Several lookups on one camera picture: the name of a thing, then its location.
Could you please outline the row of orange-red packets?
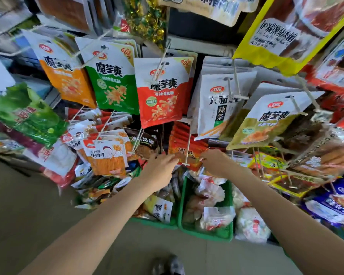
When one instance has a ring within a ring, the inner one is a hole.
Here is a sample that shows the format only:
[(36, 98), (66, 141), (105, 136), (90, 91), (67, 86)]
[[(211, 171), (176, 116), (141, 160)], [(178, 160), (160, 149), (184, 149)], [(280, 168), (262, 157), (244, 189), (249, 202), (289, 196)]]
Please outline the row of orange-red packets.
[(174, 121), (170, 136), (184, 143), (187, 143), (187, 140), (190, 140), (190, 144), (208, 148), (208, 144), (206, 141), (195, 140), (196, 136), (194, 136), (193, 134), (190, 135), (190, 127), (187, 124), (179, 121)]

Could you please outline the yellow-edged dried meat packet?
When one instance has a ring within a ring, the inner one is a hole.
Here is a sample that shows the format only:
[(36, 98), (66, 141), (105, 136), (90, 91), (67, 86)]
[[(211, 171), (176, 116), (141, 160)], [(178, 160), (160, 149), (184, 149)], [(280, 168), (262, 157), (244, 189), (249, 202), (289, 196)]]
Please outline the yellow-edged dried meat packet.
[(266, 0), (233, 54), (296, 75), (344, 27), (344, 0)]

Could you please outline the yellow and black snack packet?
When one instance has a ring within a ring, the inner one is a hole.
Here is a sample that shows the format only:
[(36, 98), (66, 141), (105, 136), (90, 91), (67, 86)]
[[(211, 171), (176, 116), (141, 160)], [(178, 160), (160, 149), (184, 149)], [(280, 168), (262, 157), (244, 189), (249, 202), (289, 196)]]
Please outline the yellow and black snack packet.
[(315, 177), (282, 173), (273, 178), (268, 185), (293, 197), (303, 198), (311, 190), (323, 185), (324, 182)]

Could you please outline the row of red packets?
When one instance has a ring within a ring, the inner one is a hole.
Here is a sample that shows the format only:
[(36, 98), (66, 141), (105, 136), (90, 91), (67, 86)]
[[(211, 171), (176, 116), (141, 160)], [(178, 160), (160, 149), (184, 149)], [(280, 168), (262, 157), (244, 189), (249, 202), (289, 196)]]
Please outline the row of red packets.
[(327, 81), (325, 78), (316, 78), (315, 68), (311, 64), (303, 67), (308, 83), (330, 92), (320, 103), (320, 107), (332, 112), (330, 123), (344, 129), (344, 85)]

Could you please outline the orange-red snack packet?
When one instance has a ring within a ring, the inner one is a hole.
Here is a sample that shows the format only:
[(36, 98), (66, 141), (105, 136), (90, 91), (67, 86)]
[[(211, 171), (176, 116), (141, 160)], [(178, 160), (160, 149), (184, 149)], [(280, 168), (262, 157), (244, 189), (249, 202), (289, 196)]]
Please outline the orange-red snack packet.
[[(178, 165), (182, 165), (182, 163), (184, 163), (185, 161), (186, 148), (187, 143), (170, 142), (168, 147), (168, 154), (176, 154), (180, 158)], [(188, 153), (188, 163), (190, 165), (187, 166), (187, 168), (192, 171), (198, 171), (202, 166), (202, 162), (200, 161), (201, 153), (206, 150), (208, 150), (208, 148), (190, 144)]]

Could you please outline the grey sneaker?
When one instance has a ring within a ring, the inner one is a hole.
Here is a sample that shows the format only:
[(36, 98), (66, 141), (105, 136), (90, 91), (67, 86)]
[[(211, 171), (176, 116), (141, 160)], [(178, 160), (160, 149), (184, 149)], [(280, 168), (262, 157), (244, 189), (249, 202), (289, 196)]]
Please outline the grey sneaker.
[(186, 275), (184, 264), (177, 255), (171, 255), (166, 262), (167, 275)]
[(166, 275), (165, 260), (155, 258), (151, 265), (151, 275)]

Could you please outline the green vegetable packet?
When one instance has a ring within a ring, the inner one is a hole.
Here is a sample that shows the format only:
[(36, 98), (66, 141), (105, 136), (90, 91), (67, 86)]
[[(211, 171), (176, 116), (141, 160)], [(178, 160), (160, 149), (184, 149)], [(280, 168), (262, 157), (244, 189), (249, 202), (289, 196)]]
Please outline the green vegetable packet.
[(24, 82), (0, 93), (0, 122), (46, 148), (52, 147), (69, 125)]

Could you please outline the dark brown snack packet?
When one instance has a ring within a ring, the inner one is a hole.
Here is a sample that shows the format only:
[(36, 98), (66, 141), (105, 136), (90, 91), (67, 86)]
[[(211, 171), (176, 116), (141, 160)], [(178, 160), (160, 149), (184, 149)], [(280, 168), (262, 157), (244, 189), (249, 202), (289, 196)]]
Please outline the dark brown snack packet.
[(158, 147), (157, 140), (146, 132), (139, 133), (136, 129), (124, 128), (129, 138), (129, 143), (125, 142), (128, 161), (143, 159), (149, 160), (149, 157)]

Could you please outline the red and white snack packet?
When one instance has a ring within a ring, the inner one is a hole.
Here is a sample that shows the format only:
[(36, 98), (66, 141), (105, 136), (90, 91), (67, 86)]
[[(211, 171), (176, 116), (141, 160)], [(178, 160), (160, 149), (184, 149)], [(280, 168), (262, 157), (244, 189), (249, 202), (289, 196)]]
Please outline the red and white snack packet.
[(191, 56), (134, 59), (141, 128), (182, 118)]

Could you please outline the green plastic basket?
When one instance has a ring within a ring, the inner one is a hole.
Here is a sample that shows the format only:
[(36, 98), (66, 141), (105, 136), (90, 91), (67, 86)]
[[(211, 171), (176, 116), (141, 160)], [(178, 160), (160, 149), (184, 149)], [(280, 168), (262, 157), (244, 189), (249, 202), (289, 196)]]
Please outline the green plastic basket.
[(177, 217), (181, 199), (181, 192), (177, 176), (173, 175), (166, 187), (158, 190), (153, 194), (174, 203), (170, 223), (164, 224), (158, 221), (155, 217), (153, 217), (151, 214), (143, 209), (143, 204), (134, 212), (134, 214), (132, 215), (132, 220), (136, 220), (143, 224), (154, 226), (157, 228), (167, 228), (173, 230), (177, 229)]
[(185, 176), (181, 192), (181, 200), (179, 205), (179, 213), (177, 218), (178, 228), (188, 235), (197, 237), (203, 240), (218, 241), (218, 242), (231, 242), (234, 235), (234, 224), (231, 222), (226, 227), (216, 228), (211, 231), (200, 231), (192, 223), (184, 223), (182, 221), (183, 214), (187, 208), (187, 203), (190, 197), (194, 194), (194, 185), (196, 183), (188, 176)]

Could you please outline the row of red-white strip packets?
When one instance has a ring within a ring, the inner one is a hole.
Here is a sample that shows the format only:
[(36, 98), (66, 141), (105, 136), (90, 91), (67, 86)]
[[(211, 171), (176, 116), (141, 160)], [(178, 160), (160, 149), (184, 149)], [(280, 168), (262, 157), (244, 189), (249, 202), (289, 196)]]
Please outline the row of red-white strip packets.
[(133, 122), (131, 114), (120, 111), (104, 111), (97, 109), (65, 108), (65, 116), (69, 125), (61, 141), (69, 147), (81, 149), (81, 141), (99, 132), (121, 129)]

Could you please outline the person's left hand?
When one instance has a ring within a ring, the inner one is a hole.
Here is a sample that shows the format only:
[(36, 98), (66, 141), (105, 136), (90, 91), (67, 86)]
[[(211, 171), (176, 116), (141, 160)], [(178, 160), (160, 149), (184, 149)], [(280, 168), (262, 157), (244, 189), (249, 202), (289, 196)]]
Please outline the person's left hand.
[(151, 154), (147, 164), (138, 176), (139, 184), (148, 195), (166, 187), (172, 178), (172, 172), (168, 172), (160, 167), (160, 155), (156, 153)]

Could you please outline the orange and white snack packet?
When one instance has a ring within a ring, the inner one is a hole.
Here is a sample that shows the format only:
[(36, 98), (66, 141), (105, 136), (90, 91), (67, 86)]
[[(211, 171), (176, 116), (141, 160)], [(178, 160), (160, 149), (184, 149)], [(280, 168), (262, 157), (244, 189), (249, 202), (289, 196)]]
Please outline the orange and white snack packet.
[(96, 108), (95, 93), (89, 77), (76, 56), (79, 51), (75, 42), (76, 35), (46, 27), (36, 31), (21, 29), (21, 32), (61, 98)]

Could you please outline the cream snack packet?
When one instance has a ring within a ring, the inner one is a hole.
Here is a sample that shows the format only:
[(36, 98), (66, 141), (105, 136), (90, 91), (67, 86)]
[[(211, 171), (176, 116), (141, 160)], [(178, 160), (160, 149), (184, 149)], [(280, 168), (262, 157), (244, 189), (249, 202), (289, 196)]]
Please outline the cream snack packet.
[(158, 0), (159, 5), (192, 12), (233, 27), (242, 12), (254, 12), (259, 0)]

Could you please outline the pile of white meat packets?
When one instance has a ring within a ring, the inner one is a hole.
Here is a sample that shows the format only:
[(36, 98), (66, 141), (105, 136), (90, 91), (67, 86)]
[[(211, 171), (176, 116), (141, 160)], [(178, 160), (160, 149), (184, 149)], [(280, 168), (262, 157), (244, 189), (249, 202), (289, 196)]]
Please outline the pile of white meat packets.
[(196, 184), (183, 214), (184, 223), (193, 223), (200, 231), (211, 231), (234, 221), (232, 187), (227, 179), (208, 175), (205, 168), (188, 170), (185, 176)]

